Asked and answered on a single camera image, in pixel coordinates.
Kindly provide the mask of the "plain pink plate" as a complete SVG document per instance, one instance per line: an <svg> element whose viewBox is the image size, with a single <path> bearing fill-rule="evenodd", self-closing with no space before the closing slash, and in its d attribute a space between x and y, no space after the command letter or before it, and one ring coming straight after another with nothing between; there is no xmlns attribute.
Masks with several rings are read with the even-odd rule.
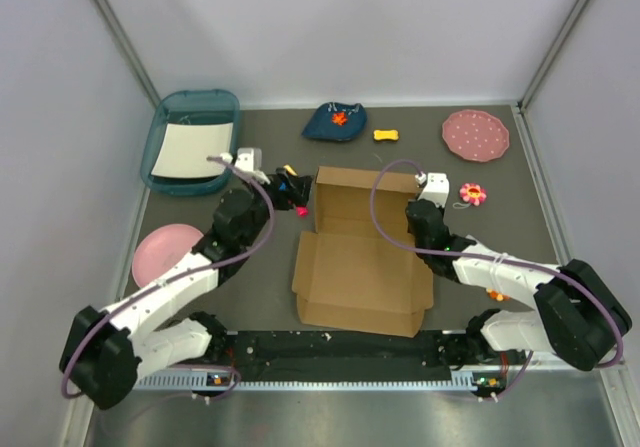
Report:
<svg viewBox="0 0 640 447"><path fill-rule="evenodd" d="M168 224L148 234L136 248L131 274L139 288L167 273L203 237L187 224Z"/></svg>

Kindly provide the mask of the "white paper sheet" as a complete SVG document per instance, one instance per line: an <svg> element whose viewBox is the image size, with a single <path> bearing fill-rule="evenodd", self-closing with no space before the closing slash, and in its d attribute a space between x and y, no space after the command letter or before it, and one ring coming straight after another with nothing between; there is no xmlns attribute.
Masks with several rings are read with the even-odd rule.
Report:
<svg viewBox="0 0 640 447"><path fill-rule="evenodd" d="M204 179L222 174L224 167L208 158L231 152L232 133L232 123L169 123L151 174L178 180Z"/></svg>

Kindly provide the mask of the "pink flower charm right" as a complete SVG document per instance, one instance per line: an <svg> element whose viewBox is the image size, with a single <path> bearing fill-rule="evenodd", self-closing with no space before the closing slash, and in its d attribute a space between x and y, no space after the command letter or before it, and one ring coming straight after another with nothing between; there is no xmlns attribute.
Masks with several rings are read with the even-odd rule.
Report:
<svg viewBox="0 0 640 447"><path fill-rule="evenodd" d="M453 203L454 209L479 207L488 198L486 190L477 183L465 183L459 189L459 201Z"/></svg>

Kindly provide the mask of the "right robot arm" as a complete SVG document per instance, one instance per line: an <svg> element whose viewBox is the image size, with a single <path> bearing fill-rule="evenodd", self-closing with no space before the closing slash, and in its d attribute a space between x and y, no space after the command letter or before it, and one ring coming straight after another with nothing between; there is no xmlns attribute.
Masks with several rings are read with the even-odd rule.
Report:
<svg viewBox="0 0 640 447"><path fill-rule="evenodd" d="M428 200L409 202L405 215L416 254L434 274L528 308L488 310L470 321L466 347L474 360L487 363L502 351L529 350L590 371L631 330L631 317L589 263L538 264L499 254L451 233L443 209Z"/></svg>

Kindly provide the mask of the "yellow pink marker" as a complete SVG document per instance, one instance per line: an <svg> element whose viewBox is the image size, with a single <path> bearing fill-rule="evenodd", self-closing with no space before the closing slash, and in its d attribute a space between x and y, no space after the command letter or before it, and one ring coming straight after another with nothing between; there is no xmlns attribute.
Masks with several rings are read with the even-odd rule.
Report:
<svg viewBox="0 0 640 447"><path fill-rule="evenodd" d="M297 176L297 172L289 165L286 164L283 166L283 168L292 176ZM296 207L296 213L299 217L305 217L308 215L309 211L307 207L303 207L303 206L297 206Z"/></svg>

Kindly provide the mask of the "dark blue fish dish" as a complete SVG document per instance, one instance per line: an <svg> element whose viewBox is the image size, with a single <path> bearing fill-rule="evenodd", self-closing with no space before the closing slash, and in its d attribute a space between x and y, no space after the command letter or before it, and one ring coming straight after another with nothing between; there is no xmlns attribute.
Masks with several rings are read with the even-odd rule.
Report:
<svg viewBox="0 0 640 447"><path fill-rule="evenodd" d="M327 102L316 109L301 135L311 140L348 142L365 130L367 121L367 112L360 103Z"/></svg>

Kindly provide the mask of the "orange yellow flower charm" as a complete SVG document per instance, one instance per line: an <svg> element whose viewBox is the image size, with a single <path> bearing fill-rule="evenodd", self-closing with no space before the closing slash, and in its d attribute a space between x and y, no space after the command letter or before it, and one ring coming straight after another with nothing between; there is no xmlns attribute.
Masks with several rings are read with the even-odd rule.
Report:
<svg viewBox="0 0 640 447"><path fill-rule="evenodd" d="M491 299L497 302L503 302L510 299L509 296L495 290L487 289L486 292Z"/></svg>

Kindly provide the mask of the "pink dotted plate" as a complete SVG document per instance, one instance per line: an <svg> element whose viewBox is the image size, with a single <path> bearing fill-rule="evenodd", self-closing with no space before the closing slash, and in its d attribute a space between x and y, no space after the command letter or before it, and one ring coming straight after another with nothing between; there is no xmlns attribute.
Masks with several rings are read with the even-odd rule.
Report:
<svg viewBox="0 0 640 447"><path fill-rule="evenodd" d="M480 110L452 113L442 124L442 139L459 158L488 163L501 158L510 146L510 135L502 121Z"/></svg>

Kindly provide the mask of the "aluminium frame profile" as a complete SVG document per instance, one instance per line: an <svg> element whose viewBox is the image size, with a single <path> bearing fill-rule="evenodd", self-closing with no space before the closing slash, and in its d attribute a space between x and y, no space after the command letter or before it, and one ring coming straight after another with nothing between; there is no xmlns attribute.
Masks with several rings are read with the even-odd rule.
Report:
<svg viewBox="0 0 640 447"><path fill-rule="evenodd" d="M462 332L414 338L342 331L219 331L200 357L152 366L117 337L84 393L101 409L134 390L220 396L238 391L462 391L478 397L512 385L523 351L481 351Z"/></svg>

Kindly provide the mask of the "teal plastic bin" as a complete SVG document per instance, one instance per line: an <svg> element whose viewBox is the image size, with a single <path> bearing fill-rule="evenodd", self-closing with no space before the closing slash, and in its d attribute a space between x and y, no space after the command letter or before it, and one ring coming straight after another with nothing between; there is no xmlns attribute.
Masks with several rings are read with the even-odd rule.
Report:
<svg viewBox="0 0 640 447"><path fill-rule="evenodd" d="M150 190L171 196L202 196L221 190L230 172L210 157L235 153L240 103L223 89L182 90L156 108L140 176Z"/></svg>

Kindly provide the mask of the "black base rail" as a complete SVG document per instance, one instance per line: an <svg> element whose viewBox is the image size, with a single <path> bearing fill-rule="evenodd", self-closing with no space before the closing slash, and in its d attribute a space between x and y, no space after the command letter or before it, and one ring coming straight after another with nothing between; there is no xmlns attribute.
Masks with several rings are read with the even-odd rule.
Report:
<svg viewBox="0 0 640 447"><path fill-rule="evenodd" d="M240 331L219 336L185 366L232 366L245 383L448 380L464 367L515 367L525 355L481 350L462 332L413 338L349 331Z"/></svg>

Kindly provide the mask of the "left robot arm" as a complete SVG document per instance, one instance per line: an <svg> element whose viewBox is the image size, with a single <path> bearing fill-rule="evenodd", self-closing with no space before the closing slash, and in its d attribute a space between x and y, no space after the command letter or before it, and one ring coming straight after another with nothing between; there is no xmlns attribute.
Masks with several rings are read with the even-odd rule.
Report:
<svg viewBox="0 0 640 447"><path fill-rule="evenodd" d="M222 195L209 230L168 272L119 302L74 316L59 362L65 398L86 396L108 410L157 371L224 357L227 341L214 318L196 314L170 328L164 322L233 277L266 243L276 212L308 204L313 183L285 167L238 176L243 187Z"/></svg>

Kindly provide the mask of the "brown cardboard box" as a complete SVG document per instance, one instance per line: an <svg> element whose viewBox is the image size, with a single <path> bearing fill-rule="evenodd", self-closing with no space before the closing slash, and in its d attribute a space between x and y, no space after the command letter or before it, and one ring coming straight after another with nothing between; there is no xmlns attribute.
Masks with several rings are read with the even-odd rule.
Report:
<svg viewBox="0 0 640 447"><path fill-rule="evenodd" d="M292 290L302 323L415 336L434 305L433 274L414 253L405 208L413 176L319 167L314 228L301 233Z"/></svg>

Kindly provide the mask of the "yellow bone sponge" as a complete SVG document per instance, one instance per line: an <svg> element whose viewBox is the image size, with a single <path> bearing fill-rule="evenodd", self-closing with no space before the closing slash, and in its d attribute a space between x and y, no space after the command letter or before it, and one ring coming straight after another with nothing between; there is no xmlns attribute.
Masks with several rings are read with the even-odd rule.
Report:
<svg viewBox="0 0 640 447"><path fill-rule="evenodd" d="M373 140L375 142L397 142L400 134L396 129L375 129Z"/></svg>

